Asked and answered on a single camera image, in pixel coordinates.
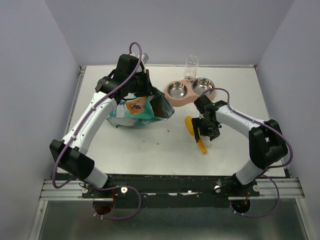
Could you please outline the yellow plastic scoop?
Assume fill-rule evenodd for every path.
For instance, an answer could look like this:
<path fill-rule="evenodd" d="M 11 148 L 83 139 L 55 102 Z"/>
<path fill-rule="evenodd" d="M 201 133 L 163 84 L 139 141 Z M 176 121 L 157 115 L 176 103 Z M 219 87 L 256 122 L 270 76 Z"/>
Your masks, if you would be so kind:
<path fill-rule="evenodd" d="M 192 135 L 194 137 L 194 139 L 196 140 L 196 143 L 197 143 L 200 151 L 202 152 L 203 155 L 205 155 L 208 152 L 207 148 L 206 148 L 205 144 L 203 143 L 202 139 L 200 138 L 200 136 L 196 135 L 194 132 L 194 127 L 192 124 L 192 117 L 186 116 L 184 119 L 184 123 L 185 123 L 185 126 L 186 126 L 189 134 Z"/>

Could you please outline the teal dog food bag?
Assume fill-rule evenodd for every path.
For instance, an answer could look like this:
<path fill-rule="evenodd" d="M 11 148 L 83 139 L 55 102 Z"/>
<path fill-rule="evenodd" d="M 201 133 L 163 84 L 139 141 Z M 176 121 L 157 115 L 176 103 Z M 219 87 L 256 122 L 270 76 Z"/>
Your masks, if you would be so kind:
<path fill-rule="evenodd" d="M 133 93 L 125 96 L 106 118 L 113 127 L 138 128 L 166 121 L 175 113 L 163 92 L 154 88 L 155 94 L 137 97 Z"/>

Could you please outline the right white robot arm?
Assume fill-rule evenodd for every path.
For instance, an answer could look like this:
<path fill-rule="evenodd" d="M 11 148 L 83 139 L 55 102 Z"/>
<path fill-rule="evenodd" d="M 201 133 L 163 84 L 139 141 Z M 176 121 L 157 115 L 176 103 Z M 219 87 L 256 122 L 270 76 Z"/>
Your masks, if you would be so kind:
<path fill-rule="evenodd" d="M 206 95 L 198 97 L 194 105 L 199 112 L 199 117 L 191 119 L 196 142 L 200 141 L 200 137 L 208 137 L 210 141 L 218 138 L 222 125 L 248 139 L 249 160 L 231 176 L 230 191 L 234 195 L 241 196 L 247 192 L 248 184 L 288 154 L 288 147 L 277 121 L 253 120 L 248 115 L 231 110 L 227 102 L 212 102 Z"/>

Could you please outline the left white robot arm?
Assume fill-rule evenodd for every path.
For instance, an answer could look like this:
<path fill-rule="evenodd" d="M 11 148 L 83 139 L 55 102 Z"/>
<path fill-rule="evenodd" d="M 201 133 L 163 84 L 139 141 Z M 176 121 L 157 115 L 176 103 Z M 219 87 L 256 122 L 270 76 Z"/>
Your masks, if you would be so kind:
<path fill-rule="evenodd" d="M 87 152 L 102 123 L 122 100 L 132 95 L 148 98 L 156 94 L 145 67 L 144 57 L 143 53 L 122 54 L 116 68 L 98 80 L 88 107 L 74 127 L 62 140 L 52 140 L 49 149 L 54 160 L 52 184 L 56 189 L 62 187 L 55 182 L 57 169 L 61 168 L 79 180 L 93 185 L 93 191 L 99 197 L 104 198 L 110 194 L 111 185 L 107 182 L 107 174 L 95 166 Z"/>

